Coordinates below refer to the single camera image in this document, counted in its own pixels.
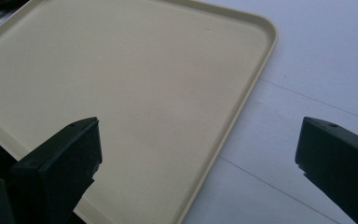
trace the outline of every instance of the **white tabletop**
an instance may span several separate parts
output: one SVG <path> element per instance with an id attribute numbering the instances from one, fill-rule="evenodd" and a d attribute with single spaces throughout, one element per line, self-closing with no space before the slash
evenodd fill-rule
<path id="1" fill-rule="evenodd" d="M 358 1 L 207 0 L 280 39 L 186 223 L 353 223 L 295 164 L 303 117 L 358 134 Z"/>

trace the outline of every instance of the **table surface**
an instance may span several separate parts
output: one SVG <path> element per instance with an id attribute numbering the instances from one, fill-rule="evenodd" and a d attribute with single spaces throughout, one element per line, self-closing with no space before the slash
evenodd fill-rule
<path id="1" fill-rule="evenodd" d="M 358 134 L 358 2 L 207 0 L 280 40 L 185 223 L 353 223 L 294 162 L 303 117 Z"/>

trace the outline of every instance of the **tray surface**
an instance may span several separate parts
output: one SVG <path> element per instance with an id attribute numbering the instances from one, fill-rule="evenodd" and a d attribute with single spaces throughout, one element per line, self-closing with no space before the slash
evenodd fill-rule
<path id="1" fill-rule="evenodd" d="M 180 223 L 275 43 L 190 1 L 32 0 L 0 28 L 0 144 L 16 159 L 98 117 L 89 223 Z"/>

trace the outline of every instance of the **beige tray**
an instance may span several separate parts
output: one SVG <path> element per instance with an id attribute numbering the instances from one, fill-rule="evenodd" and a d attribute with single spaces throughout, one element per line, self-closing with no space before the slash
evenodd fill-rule
<path id="1" fill-rule="evenodd" d="M 32 0 L 0 28 L 0 144 L 16 159 L 100 120 L 88 223 L 180 223 L 277 41 L 188 1 Z"/>

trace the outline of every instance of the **tray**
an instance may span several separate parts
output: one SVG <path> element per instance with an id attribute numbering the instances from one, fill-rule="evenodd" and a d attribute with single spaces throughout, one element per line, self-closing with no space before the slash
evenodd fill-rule
<path id="1" fill-rule="evenodd" d="M 257 81 L 277 31 L 191 1 L 31 0 L 0 27 L 0 145 L 22 158 L 100 120 L 88 223 L 180 223 Z"/>

